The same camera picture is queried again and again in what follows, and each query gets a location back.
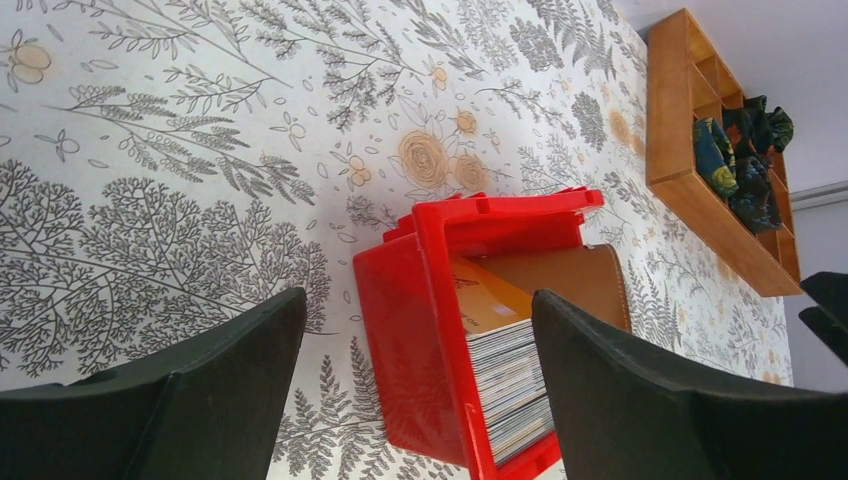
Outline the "brown leather card holder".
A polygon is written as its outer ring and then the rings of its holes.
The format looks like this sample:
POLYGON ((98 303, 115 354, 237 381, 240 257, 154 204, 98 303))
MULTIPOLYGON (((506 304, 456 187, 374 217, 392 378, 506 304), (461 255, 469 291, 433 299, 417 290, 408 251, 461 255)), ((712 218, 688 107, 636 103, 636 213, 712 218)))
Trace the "brown leather card holder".
POLYGON ((548 289, 596 318, 632 331, 625 281, 609 244, 473 257, 473 263, 518 289, 548 289))

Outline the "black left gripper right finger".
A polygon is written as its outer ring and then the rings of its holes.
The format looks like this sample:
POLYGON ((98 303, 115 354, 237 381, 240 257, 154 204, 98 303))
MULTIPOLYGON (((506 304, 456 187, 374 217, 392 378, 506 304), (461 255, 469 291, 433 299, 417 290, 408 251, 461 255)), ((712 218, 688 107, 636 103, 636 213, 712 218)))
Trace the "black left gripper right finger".
POLYGON ((843 479, 847 397, 718 370, 536 292, 532 327, 570 479, 843 479))

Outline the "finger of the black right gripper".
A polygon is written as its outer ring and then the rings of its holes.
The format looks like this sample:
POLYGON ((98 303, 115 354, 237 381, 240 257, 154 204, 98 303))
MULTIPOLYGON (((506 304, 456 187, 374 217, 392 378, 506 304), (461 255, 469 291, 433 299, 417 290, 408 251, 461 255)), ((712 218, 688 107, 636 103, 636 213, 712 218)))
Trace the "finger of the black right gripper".
POLYGON ((800 320, 847 365, 847 274, 818 272, 800 286, 815 302, 799 313, 800 320))

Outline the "red plastic bin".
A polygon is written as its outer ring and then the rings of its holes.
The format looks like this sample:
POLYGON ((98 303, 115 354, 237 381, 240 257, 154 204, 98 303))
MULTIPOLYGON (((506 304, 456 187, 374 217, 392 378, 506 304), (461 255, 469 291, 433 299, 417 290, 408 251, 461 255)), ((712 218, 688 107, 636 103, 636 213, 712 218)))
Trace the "red plastic bin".
POLYGON ((474 479, 534 479, 558 464, 548 433, 495 462, 455 292, 454 254, 491 256, 577 247, 597 189, 467 197, 416 204, 380 245, 353 259, 385 430, 399 448, 467 469, 474 479))

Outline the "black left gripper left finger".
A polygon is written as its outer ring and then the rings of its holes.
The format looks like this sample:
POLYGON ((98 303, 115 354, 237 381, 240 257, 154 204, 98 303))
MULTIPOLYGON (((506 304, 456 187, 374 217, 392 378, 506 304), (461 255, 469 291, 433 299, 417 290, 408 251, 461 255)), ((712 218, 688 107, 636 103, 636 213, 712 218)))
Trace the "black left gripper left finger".
POLYGON ((5 479, 263 479, 307 320, 300 288, 67 385, 1 395, 5 479))

